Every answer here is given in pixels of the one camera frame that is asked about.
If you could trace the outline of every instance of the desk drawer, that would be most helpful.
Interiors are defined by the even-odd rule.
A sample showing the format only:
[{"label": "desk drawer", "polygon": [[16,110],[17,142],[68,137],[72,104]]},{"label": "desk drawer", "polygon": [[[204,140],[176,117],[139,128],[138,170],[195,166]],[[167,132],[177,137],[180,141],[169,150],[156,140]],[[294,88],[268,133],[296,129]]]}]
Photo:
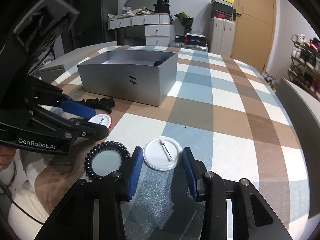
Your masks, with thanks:
[{"label": "desk drawer", "polygon": [[132,17],[132,25],[159,24],[158,14],[149,14]]},{"label": "desk drawer", "polygon": [[127,26],[131,26],[131,17],[108,22],[109,30]]},{"label": "desk drawer", "polygon": [[146,36],[171,36],[174,33],[173,25],[146,25]]},{"label": "desk drawer", "polygon": [[169,36],[146,36],[147,46],[168,46],[169,43]]}]

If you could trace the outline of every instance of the blue gripper pad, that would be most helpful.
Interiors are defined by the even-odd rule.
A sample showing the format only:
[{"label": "blue gripper pad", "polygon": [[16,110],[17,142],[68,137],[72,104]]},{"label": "blue gripper pad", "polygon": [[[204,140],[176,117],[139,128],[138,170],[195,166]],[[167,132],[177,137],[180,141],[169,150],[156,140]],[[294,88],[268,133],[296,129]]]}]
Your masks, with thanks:
[{"label": "blue gripper pad", "polygon": [[90,119],[96,115],[96,110],[91,107],[81,105],[72,100],[61,101],[60,107],[64,112]]},{"label": "blue gripper pad", "polygon": [[133,155],[135,155],[135,160],[131,169],[131,173],[128,180],[128,192],[127,197],[129,200],[132,200],[132,197],[136,194],[138,181],[140,177],[140,172],[143,163],[143,150],[141,147],[136,147]]},{"label": "blue gripper pad", "polygon": [[197,187],[196,187],[196,177],[192,171],[191,164],[188,159],[185,148],[182,151],[182,163],[183,163],[183,167],[184,167],[184,172],[187,177],[190,195],[193,197],[194,200],[196,200],[198,197],[198,191],[197,191]]}]

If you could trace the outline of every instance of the stack of boxes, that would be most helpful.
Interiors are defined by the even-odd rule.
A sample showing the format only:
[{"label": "stack of boxes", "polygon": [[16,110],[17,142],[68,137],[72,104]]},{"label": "stack of boxes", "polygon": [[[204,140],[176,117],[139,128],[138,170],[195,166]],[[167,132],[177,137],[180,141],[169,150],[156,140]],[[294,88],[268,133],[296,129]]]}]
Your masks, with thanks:
[{"label": "stack of boxes", "polygon": [[231,21],[233,0],[211,0],[211,18],[222,18]]}]

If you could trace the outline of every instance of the wooden door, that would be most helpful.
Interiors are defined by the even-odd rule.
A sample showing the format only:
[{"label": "wooden door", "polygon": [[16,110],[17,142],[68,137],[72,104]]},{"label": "wooden door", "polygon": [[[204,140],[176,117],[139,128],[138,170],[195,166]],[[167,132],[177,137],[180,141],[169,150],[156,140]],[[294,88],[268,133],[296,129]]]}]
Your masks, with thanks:
[{"label": "wooden door", "polygon": [[260,73],[268,62],[275,24],[275,0],[234,0],[237,12],[231,57]]}]

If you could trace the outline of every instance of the white suitcase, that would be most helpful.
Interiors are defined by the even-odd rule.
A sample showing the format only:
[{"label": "white suitcase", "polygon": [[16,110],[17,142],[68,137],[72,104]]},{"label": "white suitcase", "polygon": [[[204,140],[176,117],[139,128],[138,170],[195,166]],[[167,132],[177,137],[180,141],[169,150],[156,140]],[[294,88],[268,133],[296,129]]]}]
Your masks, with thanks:
[{"label": "white suitcase", "polygon": [[235,23],[232,21],[212,18],[210,20],[208,40],[210,53],[231,57]]}]

